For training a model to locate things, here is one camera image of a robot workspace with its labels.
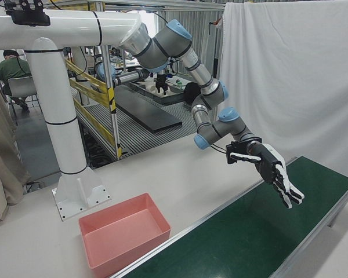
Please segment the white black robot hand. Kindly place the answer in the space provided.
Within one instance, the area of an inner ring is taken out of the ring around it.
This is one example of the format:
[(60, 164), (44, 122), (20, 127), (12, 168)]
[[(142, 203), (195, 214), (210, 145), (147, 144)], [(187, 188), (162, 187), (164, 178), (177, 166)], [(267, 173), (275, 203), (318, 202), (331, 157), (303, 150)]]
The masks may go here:
[(292, 208), (292, 202), (301, 204), (304, 194), (289, 180), (284, 158), (269, 144), (257, 140), (231, 142), (226, 146), (227, 162), (253, 163), (263, 180), (272, 184), (283, 204)]

